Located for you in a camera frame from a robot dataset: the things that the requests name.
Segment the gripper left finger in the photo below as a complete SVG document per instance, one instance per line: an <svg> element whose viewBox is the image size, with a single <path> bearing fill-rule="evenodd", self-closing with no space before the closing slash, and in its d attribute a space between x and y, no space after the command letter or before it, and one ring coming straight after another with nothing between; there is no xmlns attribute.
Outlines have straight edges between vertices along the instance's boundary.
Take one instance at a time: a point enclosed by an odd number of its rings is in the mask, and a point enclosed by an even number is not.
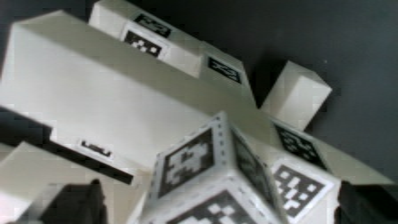
<svg viewBox="0 0 398 224"><path fill-rule="evenodd" d="M50 184L17 224L109 224L102 182Z"/></svg>

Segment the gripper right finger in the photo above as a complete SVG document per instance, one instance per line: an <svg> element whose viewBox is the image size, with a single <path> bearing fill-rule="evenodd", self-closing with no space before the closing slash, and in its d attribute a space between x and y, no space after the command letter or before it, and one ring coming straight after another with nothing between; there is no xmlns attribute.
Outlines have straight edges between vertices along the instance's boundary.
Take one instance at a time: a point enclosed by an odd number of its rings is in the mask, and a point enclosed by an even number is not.
<svg viewBox="0 0 398 224"><path fill-rule="evenodd" d="M398 224L398 184L342 183L335 224Z"/></svg>

